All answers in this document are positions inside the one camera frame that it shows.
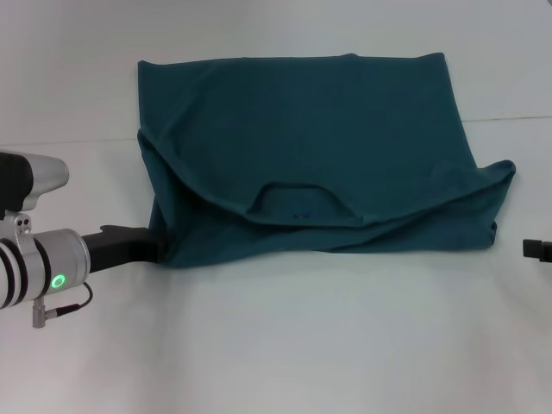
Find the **teal FREE print t-shirt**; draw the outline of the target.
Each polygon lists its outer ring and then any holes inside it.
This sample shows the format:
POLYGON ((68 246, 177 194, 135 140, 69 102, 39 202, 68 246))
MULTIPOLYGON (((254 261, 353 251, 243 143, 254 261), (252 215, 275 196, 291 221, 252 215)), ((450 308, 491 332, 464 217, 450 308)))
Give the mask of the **teal FREE print t-shirt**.
POLYGON ((516 167, 478 166, 442 53, 137 66, 166 263, 490 248, 516 167))

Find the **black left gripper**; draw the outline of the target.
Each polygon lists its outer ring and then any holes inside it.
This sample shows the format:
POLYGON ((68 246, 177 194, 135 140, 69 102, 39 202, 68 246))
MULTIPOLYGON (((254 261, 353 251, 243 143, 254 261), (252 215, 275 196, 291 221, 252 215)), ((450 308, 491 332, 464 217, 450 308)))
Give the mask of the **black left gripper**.
POLYGON ((104 225, 84 235, 90 255, 90 272, 96 273, 132 262, 160 263, 166 254, 167 234, 147 228, 104 225))

